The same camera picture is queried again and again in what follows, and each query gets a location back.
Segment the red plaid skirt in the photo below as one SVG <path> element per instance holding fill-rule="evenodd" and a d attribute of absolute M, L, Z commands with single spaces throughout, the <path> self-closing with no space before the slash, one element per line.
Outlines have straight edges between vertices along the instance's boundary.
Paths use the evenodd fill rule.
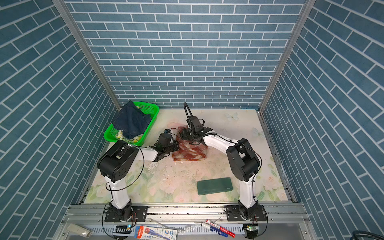
<path fill-rule="evenodd" d="M 181 139 L 181 133 L 187 126 L 178 126 L 178 137 L 176 137 L 179 150 L 172 153 L 174 162 L 177 161 L 202 161 L 207 158 L 208 147 L 203 144 L 190 144 L 189 141 Z"/>

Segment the dark navy skirt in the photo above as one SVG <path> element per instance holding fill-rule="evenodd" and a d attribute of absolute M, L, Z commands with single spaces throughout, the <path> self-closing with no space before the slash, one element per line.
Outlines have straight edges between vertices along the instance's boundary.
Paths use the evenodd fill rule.
<path fill-rule="evenodd" d="M 151 121 L 151 115 L 144 114 L 132 101 L 129 101 L 119 111 L 113 126 L 117 130 L 124 131 L 124 136 L 130 139 L 144 134 Z"/>

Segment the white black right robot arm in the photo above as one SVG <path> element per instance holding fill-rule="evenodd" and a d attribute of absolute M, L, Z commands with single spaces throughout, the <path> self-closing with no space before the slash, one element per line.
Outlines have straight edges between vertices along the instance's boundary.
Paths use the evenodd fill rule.
<path fill-rule="evenodd" d="M 262 160 L 253 150 L 247 139 L 232 140 L 220 136 L 211 128 L 206 128 L 204 122 L 187 114 L 188 127 L 181 133 L 183 140 L 191 143 L 203 144 L 226 154 L 233 175 L 239 180 L 239 205 L 250 210 L 257 203 L 254 191 L 254 179 L 259 172 Z"/>

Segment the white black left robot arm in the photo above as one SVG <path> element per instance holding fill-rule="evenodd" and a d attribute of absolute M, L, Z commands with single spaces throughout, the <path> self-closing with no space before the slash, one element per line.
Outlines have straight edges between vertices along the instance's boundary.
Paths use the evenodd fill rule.
<path fill-rule="evenodd" d="M 112 194 L 111 205 L 122 210 L 130 204 L 127 193 L 126 175 L 135 161 L 158 162 L 179 150 L 178 136 L 173 133 L 162 133 L 153 146 L 133 146 L 118 140 L 100 159 L 97 164 L 101 175 L 105 178 L 107 190 Z"/>

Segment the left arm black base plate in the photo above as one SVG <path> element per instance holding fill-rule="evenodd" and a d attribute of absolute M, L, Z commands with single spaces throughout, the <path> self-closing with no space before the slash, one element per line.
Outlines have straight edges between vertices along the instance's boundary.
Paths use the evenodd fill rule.
<path fill-rule="evenodd" d="M 128 206 L 117 209 L 112 204 L 104 211 L 104 221 L 107 223 L 145 222 L 148 213 L 147 206 Z"/>

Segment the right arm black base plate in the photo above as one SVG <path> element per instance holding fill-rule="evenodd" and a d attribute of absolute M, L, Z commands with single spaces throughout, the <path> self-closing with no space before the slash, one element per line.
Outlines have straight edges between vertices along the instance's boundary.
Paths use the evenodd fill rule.
<path fill-rule="evenodd" d="M 245 208 L 243 205 L 226 205 L 224 212 L 228 222 L 239 221 L 266 221 L 267 213 L 263 205 L 255 204 L 251 208 Z"/>

